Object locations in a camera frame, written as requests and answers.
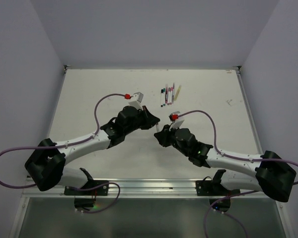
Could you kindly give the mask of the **dark purple pen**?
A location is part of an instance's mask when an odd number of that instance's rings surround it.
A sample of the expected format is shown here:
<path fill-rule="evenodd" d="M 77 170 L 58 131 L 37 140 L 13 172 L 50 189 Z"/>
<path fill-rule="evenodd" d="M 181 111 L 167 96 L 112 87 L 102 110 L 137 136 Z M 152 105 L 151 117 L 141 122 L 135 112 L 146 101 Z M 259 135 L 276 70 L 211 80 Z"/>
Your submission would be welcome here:
<path fill-rule="evenodd" d="M 175 95 L 175 83 L 173 83 L 172 85 L 172 93 L 171 93 L 171 103 L 173 104 L 174 103 L 174 95 Z"/>

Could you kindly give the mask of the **pink capped white pen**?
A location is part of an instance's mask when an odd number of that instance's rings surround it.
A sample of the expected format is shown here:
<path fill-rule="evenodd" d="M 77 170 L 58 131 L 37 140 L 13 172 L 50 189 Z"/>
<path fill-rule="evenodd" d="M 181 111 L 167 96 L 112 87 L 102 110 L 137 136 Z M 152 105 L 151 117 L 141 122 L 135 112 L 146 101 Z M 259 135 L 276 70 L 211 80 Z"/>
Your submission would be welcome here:
<path fill-rule="evenodd" d="M 171 105 L 172 104 L 172 94 L 173 94 L 173 87 L 169 87 L 168 88 L 168 99 L 167 99 L 167 105 Z"/>

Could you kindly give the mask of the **yellow pen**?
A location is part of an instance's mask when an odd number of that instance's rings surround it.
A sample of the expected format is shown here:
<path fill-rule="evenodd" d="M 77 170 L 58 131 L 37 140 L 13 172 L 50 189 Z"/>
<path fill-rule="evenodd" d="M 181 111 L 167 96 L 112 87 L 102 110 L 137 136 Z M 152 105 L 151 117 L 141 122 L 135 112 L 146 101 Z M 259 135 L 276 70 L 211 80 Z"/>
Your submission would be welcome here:
<path fill-rule="evenodd" d="M 177 90 L 176 90 L 176 93 L 175 93 L 175 95 L 174 95 L 174 101 L 177 100 L 177 98 L 178 98 L 178 96 L 179 96 L 179 93 L 180 93 L 180 91 L 181 91 L 181 88 L 182 88 L 182 86 L 179 85 L 178 88 L 177 88 Z"/>

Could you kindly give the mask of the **brown capped white pen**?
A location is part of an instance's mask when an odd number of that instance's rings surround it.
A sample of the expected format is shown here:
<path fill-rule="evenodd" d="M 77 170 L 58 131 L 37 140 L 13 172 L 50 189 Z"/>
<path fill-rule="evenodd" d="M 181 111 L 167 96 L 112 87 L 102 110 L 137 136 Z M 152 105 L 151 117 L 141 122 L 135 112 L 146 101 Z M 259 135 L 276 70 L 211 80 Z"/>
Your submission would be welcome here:
<path fill-rule="evenodd" d="M 160 132 L 159 123 L 157 123 L 157 124 L 155 125 L 155 128 L 156 128 L 156 131 L 157 131 L 157 132 Z"/>

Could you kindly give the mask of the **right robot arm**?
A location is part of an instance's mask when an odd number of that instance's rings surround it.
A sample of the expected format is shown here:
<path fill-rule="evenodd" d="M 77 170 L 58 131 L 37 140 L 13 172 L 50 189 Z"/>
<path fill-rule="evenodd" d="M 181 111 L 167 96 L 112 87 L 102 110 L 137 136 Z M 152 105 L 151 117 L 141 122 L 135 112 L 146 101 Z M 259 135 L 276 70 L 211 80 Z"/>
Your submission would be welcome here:
<path fill-rule="evenodd" d="M 213 145 L 198 141 L 189 129 L 174 129 L 169 125 L 154 137 L 162 147 L 172 146 L 197 167 L 217 168 L 211 183 L 215 194 L 243 189 L 263 192 L 280 202 L 289 200 L 297 174 L 288 162 L 272 151 L 238 160 L 236 156 L 218 152 Z"/>

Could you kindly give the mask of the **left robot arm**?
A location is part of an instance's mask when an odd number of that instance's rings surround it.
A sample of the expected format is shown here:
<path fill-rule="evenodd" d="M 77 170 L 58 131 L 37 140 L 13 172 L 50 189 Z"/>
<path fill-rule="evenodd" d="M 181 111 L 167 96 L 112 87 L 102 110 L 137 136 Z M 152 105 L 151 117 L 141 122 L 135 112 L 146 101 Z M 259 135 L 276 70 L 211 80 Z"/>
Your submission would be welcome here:
<path fill-rule="evenodd" d="M 92 152 L 114 147 L 122 143 L 128 134 L 138 129 L 151 129 L 159 121 L 146 107 L 125 106 L 96 132 L 63 144 L 49 138 L 42 140 L 26 161 L 25 169 L 40 191 L 60 185 L 89 194 L 97 187 L 93 177 L 86 169 L 71 169 L 67 164 Z"/>

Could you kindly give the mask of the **black capped white pen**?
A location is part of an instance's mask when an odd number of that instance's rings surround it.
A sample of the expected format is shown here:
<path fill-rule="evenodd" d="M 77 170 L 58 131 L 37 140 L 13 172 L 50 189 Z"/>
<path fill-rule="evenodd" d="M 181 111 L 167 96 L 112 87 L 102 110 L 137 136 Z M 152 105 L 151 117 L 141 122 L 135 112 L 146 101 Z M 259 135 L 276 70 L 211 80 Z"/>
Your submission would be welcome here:
<path fill-rule="evenodd" d="M 162 98 L 163 98 L 163 89 L 161 89 L 161 92 L 160 92 L 160 106 L 163 107 L 163 102 L 162 102 Z"/>

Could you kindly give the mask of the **teal capped white pen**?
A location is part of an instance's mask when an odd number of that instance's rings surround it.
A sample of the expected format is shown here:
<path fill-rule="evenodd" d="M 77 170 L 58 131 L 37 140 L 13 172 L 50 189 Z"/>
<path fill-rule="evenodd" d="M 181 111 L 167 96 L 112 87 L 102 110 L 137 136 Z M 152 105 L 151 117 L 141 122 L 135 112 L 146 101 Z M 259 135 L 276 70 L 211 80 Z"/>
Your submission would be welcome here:
<path fill-rule="evenodd" d="M 166 88 L 163 88 L 163 98 L 162 98 L 162 104 L 163 106 L 165 106 L 165 103 L 166 103 Z"/>

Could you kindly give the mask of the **magenta pen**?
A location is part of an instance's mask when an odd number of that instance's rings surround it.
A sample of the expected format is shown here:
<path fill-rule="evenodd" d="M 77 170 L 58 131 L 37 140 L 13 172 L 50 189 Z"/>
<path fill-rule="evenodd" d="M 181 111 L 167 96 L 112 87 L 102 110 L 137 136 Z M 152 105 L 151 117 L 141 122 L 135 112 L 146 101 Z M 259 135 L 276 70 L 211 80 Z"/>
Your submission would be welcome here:
<path fill-rule="evenodd" d="M 168 84 L 165 85 L 164 94 L 165 94 L 165 105 L 167 105 L 168 104 Z"/>

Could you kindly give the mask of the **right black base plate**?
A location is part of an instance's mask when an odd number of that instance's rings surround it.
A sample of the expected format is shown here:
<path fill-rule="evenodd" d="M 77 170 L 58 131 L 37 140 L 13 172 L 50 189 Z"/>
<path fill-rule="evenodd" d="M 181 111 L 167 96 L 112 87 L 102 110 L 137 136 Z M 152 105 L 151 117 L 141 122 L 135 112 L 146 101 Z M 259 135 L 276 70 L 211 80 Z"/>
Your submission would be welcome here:
<path fill-rule="evenodd" d="M 240 193 L 239 189 L 228 190 L 219 182 L 211 180 L 197 180 L 195 188 L 198 196 L 229 196 Z"/>

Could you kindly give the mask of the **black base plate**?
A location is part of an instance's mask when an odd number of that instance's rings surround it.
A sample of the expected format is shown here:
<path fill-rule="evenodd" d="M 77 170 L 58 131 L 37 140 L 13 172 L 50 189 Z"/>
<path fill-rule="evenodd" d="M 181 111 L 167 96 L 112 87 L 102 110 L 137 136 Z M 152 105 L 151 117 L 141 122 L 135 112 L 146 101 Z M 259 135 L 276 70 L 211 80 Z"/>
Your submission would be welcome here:
<path fill-rule="evenodd" d="M 83 187 L 83 191 L 66 187 L 64 195 L 68 196 L 107 196 L 108 180 L 89 180 Z"/>
<path fill-rule="evenodd" d="M 240 193 L 239 189 L 228 190 L 219 182 L 211 180 L 197 180 L 195 188 L 198 196 L 229 196 Z"/>

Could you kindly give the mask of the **aluminium mounting rail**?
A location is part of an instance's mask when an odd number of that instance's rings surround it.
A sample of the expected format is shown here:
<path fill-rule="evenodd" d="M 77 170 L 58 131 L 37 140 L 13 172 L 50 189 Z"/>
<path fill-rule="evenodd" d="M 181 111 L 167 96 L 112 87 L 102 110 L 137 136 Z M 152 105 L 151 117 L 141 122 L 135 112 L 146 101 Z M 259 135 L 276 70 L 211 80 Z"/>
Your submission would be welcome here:
<path fill-rule="evenodd" d="M 195 181 L 199 179 L 111 179 L 107 196 L 101 198 L 220 198 L 224 196 L 198 196 Z M 63 197 L 64 186 L 55 186 L 47 191 L 36 187 L 26 188 L 22 195 L 25 197 L 55 198 Z M 91 198 L 92 196 L 68 196 Z"/>

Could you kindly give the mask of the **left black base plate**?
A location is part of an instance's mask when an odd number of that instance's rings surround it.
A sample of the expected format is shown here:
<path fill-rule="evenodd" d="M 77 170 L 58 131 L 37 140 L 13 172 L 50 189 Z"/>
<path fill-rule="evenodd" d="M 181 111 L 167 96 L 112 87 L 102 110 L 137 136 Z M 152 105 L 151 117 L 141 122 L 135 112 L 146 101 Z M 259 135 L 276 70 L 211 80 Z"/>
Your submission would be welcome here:
<path fill-rule="evenodd" d="M 66 187 L 64 195 L 68 196 L 107 196 L 108 180 L 89 180 L 83 187 L 83 191 Z"/>

